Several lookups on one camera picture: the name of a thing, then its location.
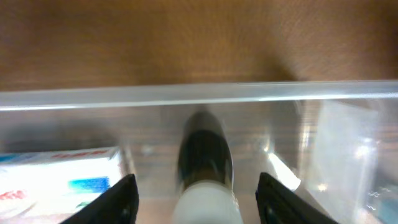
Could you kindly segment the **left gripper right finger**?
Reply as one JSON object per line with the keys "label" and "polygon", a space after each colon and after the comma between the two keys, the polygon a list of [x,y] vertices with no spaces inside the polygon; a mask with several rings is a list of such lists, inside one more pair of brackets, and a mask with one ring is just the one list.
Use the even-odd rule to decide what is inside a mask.
{"label": "left gripper right finger", "polygon": [[256,202],[262,224],[336,224],[267,172],[259,176]]}

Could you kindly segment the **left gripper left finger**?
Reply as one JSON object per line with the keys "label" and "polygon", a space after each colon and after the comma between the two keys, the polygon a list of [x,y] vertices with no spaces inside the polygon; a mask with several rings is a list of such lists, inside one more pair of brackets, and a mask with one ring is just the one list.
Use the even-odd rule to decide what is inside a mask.
{"label": "left gripper left finger", "polygon": [[136,177],[129,174],[61,224],[135,224],[138,209]]}

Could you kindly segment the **dark bottle white cap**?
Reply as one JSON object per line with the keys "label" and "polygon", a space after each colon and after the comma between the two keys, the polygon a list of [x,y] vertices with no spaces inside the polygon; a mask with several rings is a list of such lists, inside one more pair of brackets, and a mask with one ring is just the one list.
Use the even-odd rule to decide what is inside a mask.
{"label": "dark bottle white cap", "polygon": [[231,151],[220,122],[210,112],[198,111],[185,123],[177,174],[181,194],[173,223],[243,222],[233,192]]}

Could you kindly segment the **Panadol medicine box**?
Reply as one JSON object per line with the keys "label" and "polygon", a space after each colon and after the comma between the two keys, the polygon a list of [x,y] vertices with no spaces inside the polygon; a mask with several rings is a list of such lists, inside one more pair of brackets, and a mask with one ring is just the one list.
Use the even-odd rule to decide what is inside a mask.
{"label": "Panadol medicine box", "polygon": [[1,223],[76,213],[122,177],[118,147],[1,154]]}

